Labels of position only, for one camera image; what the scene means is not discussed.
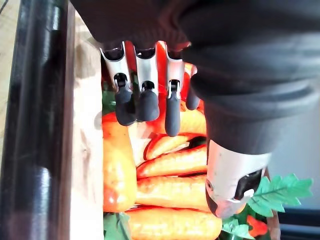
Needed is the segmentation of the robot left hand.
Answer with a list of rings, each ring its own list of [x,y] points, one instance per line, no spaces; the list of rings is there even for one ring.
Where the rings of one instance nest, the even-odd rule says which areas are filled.
[[[257,189],[290,118],[318,101],[317,0],[74,0],[111,57],[131,41],[144,56],[165,41],[196,66],[190,96],[204,103],[206,200],[232,216]]]

